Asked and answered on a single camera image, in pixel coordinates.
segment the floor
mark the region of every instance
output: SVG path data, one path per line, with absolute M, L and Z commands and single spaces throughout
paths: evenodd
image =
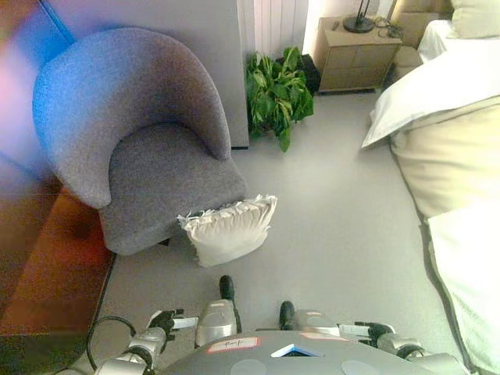
M 389 323 L 432 352 L 459 357 L 427 275 L 420 222 L 389 147 L 359 149 L 376 99 L 374 93 L 315 97 L 316 114 L 295 126 L 286 154 L 272 137 L 234 151 L 249 195 L 278 197 L 264 245 L 208 269 L 198 266 L 184 235 L 168 247 L 119 256 L 101 315 L 122 316 L 138 329 L 157 309 L 197 315 L 218 298 L 218 280 L 229 274 L 244 330 L 275 327 L 280 304 L 289 299 L 339 323 Z M 127 329 L 103 324 L 92 345 L 96 361 L 119 353 L 127 340 Z M 193 330 L 177 333 L 159 368 L 189 353 L 193 340 Z M 92 373 L 85 357 L 74 368 Z

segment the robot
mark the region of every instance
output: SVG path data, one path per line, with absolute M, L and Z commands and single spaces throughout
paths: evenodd
M 154 374 L 158 356 L 175 338 L 172 333 L 194 326 L 195 350 L 161 374 L 470 374 L 455 357 L 429 353 L 387 324 L 334 324 L 319 311 L 295 311 L 289 301 L 281 305 L 279 328 L 242 333 L 229 276 L 220 279 L 220 296 L 200 317 L 184 318 L 181 309 L 156 312 L 127 350 L 104 361 L 95 375 Z

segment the gray armchair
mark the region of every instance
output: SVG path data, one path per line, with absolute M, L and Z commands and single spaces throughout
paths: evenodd
M 42 68 L 33 111 L 55 174 L 98 209 L 113 252 L 164 241 L 177 215 L 245 195 L 216 87 L 166 35 L 126 27 L 78 41 Z

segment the lamp base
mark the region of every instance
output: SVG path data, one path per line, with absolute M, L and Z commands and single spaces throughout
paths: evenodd
M 344 28 L 350 33 L 369 33 L 375 27 L 375 23 L 366 17 L 361 17 L 359 22 L 356 22 L 357 17 L 349 17 L 344 19 Z

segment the headboard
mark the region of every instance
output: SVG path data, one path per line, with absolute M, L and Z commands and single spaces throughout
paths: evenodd
M 430 21 L 450 20 L 452 15 L 450 0 L 395 0 L 389 19 L 405 30 L 403 45 L 417 48 Z

